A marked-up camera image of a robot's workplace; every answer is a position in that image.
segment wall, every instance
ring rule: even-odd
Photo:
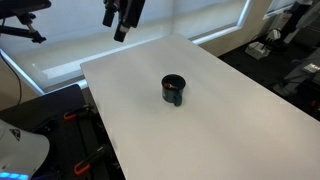
[[[254,35],[265,31],[270,24],[272,19],[263,20],[263,17],[271,2],[272,0],[252,0],[242,29],[201,44],[200,47],[219,56],[249,42]],[[0,110],[2,110],[14,106],[19,96],[18,82],[3,62],[0,62],[0,84]],[[22,102],[35,97],[37,95],[23,83]]]

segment black cup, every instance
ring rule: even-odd
[[[179,75],[170,74],[162,79],[161,84],[163,99],[169,103],[173,103],[176,107],[180,106],[186,81]]]

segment window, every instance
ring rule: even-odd
[[[4,52],[45,92],[82,79],[79,65],[85,61],[172,33],[192,38],[234,27],[250,0],[146,0],[137,29],[130,30],[124,43],[113,40],[118,17],[112,28],[102,25],[102,0],[51,2],[49,9],[35,12],[33,23],[47,41],[0,37]],[[6,25],[20,23],[14,17]]]
[[[296,0],[273,0],[267,11],[267,14],[270,14],[282,8],[293,5],[295,2]]]

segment cup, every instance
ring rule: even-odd
[[[162,79],[161,84],[163,99],[169,103],[173,103],[176,107],[180,106],[186,81],[179,75],[170,74]]]

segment white table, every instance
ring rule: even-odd
[[[127,180],[320,179],[319,122],[179,35],[82,69]]]

